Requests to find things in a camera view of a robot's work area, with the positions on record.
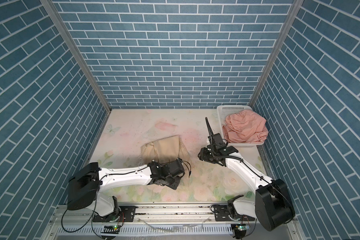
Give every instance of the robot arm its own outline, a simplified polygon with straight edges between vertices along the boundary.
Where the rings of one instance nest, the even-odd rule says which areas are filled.
[[[228,200],[228,212],[232,219],[243,215],[255,217],[268,231],[292,220],[295,216],[287,185],[281,179],[273,180],[247,162],[238,150],[223,142],[220,133],[213,134],[205,118],[209,145],[198,155],[202,161],[228,167],[243,179],[255,193],[255,202],[247,201],[242,195]]]
[[[88,208],[100,216],[119,214],[117,200],[104,191],[127,185],[165,185],[176,190],[185,171],[181,159],[166,164],[149,164],[123,168],[100,168],[92,162],[75,173],[68,182],[68,210]]]

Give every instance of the floor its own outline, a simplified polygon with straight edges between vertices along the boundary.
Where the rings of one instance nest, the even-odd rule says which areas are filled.
[[[219,202],[244,194],[254,201],[248,185],[227,167],[200,161],[197,154],[206,146],[205,117],[214,133],[219,132],[216,109],[115,109],[111,112],[90,162],[100,167],[125,168],[142,165],[140,147],[169,136],[180,135],[193,164],[178,189],[159,185],[131,185],[105,194],[118,202]],[[236,147],[241,155],[264,171],[256,147]]]

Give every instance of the white plastic basket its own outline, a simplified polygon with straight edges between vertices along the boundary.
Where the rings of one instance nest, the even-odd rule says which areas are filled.
[[[219,125],[220,125],[220,134],[221,137],[224,138],[223,127],[222,125],[226,125],[225,118],[234,113],[240,113],[244,109],[251,109],[250,106],[247,105],[220,105],[217,107],[217,116],[219,118]],[[257,145],[263,145],[262,143],[229,143],[231,146],[238,146],[238,147],[252,147]]]

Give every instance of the blue brick wall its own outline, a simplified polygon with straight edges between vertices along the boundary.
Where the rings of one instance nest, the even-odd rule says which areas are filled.
[[[360,1],[305,0],[255,105],[307,239],[360,239]]]
[[[105,115],[39,0],[0,1],[0,240],[41,237]]]
[[[247,104],[292,0],[55,0],[112,108]]]

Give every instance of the beige cloth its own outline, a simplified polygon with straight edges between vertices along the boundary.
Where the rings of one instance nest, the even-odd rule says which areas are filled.
[[[167,163],[179,157],[193,165],[188,151],[178,135],[144,144],[141,146],[141,156],[144,164],[148,164],[152,160]]]

